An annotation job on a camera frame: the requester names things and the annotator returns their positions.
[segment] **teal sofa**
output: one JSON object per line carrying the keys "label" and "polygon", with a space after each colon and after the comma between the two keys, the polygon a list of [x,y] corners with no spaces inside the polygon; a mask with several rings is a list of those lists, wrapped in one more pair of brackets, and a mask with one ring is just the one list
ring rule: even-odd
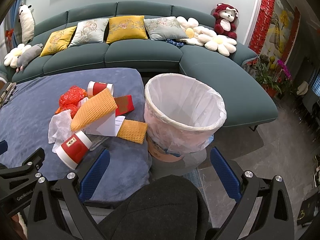
{"label": "teal sofa", "polygon": [[[30,44],[45,44],[52,32],[75,26],[83,20],[123,15],[193,17],[210,29],[215,24],[215,18],[209,14],[175,5],[143,1],[102,3],[71,9],[37,24]],[[19,73],[3,65],[0,72],[9,81],[18,83],[45,75],[111,67],[135,68],[142,75],[145,72],[182,73],[206,83],[222,95],[227,110],[224,126],[255,126],[271,122],[278,116],[275,104],[242,68],[257,54],[240,43],[236,47],[234,54],[224,57],[204,47],[185,45],[179,49],[164,41],[150,39],[116,41],[110,45],[92,43],[38,57]]]}

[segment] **gray plush toy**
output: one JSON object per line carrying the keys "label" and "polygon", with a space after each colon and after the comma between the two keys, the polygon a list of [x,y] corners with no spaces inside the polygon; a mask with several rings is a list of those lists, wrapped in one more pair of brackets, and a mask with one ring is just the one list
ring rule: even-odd
{"label": "gray plush toy", "polygon": [[38,57],[41,54],[42,50],[43,45],[42,43],[40,43],[32,46],[30,49],[27,49],[24,53],[22,53],[17,60],[17,72],[19,72],[19,70],[23,70],[31,60]]}

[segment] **paper cup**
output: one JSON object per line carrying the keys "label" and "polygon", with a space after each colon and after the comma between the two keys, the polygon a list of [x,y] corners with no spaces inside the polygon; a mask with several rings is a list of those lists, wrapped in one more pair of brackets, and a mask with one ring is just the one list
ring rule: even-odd
{"label": "paper cup", "polygon": [[105,88],[108,88],[111,92],[111,95],[113,95],[113,84],[90,81],[88,85],[88,90],[87,90],[88,96],[89,97],[95,96]]}
{"label": "paper cup", "polygon": [[89,138],[82,131],[78,131],[61,144],[56,151],[63,163],[74,170],[91,146],[92,142]]}

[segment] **shoe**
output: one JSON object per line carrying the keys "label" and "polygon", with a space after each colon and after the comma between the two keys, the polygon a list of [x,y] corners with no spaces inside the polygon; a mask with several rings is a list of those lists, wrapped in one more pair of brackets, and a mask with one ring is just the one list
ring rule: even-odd
{"label": "shoe", "polygon": [[313,175],[313,182],[315,184],[315,187],[318,187],[320,185],[320,171],[316,172],[316,174]]}
{"label": "shoe", "polygon": [[316,173],[320,171],[320,162],[317,162]]}
{"label": "shoe", "polygon": [[316,162],[320,162],[320,155],[319,155],[319,154],[317,154],[317,155],[315,156],[315,160],[316,160]]}

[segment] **stuffed animal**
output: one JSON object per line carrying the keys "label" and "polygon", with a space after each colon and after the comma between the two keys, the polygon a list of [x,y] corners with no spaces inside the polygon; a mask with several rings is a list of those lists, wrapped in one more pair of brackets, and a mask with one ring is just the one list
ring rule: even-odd
{"label": "stuffed animal", "polygon": [[40,56],[42,50],[43,50],[42,43],[33,45],[30,49],[27,49],[24,53],[18,56],[17,69],[23,70],[24,68],[26,68],[26,66],[29,64],[31,60]]}
{"label": "stuffed animal", "polygon": [[238,10],[231,5],[219,3],[212,15],[216,18],[215,32],[236,40],[237,34],[234,33],[236,30],[234,22],[238,18]]}
{"label": "stuffed animal", "polygon": [[196,19],[184,17],[177,17],[180,27],[185,30],[188,39],[181,39],[188,45],[205,46],[208,50],[216,51],[228,57],[230,53],[236,52],[236,40],[228,38],[227,36],[217,35],[213,30],[209,30],[203,26],[199,26]]}
{"label": "stuffed animal", "polygon": [[4,57],[4,65],[12,68],[17,68],[17,60],[18,56],[20,56],[27,49],[30,49],[31,45],[24,45],[23,43],[19,44],[16,48],[13,48],[5,57]]}
{"label": "stuffed animal", "polygon": [[19,22],[22,29],[22,43],[27,44],[34,37],[35,22],[30,11],[31,5],[21,5],[19,7]]}

